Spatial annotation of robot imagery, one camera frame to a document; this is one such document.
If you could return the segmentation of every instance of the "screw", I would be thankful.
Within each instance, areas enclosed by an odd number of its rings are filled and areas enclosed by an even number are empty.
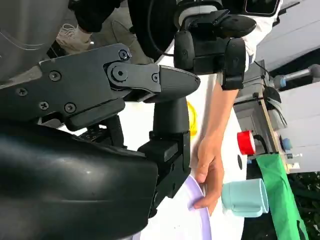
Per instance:
[[[64,110],[68,113],[68,114],[72,114],[76,111],[76,105],[72,102],[67,103],[66,105],[64,105]]]
[[[49,73],[49,78],[51,79],[51,81],[57,82],[61,79],[61,74],[57,71],[51,71]]]
[[[28,91],[25,88],[17,88],[15,90],[16,94],[18,94],[20,97],[24,97],[28,94]]]
[[[126,50],[120,50],[119,51],[119,57],[122,59],[122,60],[126,60],[126,59],[128,59],[129,58],[129,55],[128,55],[128,53],[127,53],[127,51]]]
[[[38,106],[41,110],[47,110],[49,108],[49,103],[46,101],[41,101],[39,102]]]
[[[152,80],[157,83],[159,81],[159,76],[158,76],[158,73],[154,73],[152,74]]]
[[[117,82],[124,82],[128,78],[128,72],[123,67],[116,66],[112,69],[112,76]]]

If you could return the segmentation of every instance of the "purple plate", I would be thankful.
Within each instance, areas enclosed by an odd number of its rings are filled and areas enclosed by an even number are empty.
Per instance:
[[[188,176],[175,197],[163,200],[157,215],[151,218],[147,227],[134,235],[132,240],[144,240],[148,238],[143,237],[144,235],[151,236],[153,233],[153,239],[161,239],[159,235],[162,232],[166,232],[167,236],[163,236],[166,239],[211,240],[208,209],[193,209],[193,204],[203,196],[197,181],[191,175]]]

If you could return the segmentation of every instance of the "green bag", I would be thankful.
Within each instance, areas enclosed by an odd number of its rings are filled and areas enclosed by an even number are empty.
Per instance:
[[[277,238],[309,240],[280,156],[261,155],[256,161],[262,173]]]

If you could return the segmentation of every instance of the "white sneaker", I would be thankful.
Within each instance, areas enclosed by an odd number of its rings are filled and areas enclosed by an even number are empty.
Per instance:
[[[78,54],[86,51],[90,46],[91,33],[85,33],[69,23],[63,24],[58,36],[57,43],[68,53]]]

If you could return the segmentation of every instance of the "human hand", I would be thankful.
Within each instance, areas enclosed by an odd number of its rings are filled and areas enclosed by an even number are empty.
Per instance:
[[[221,145],[223,137],[205,137],[198,148],[198,165],[195,179],[198,183],[206,183],[206,196],[194,204],[195,209],[208,207],[212,215],[218,199],[221,196],[223,179],[225,175],[221,158]]]

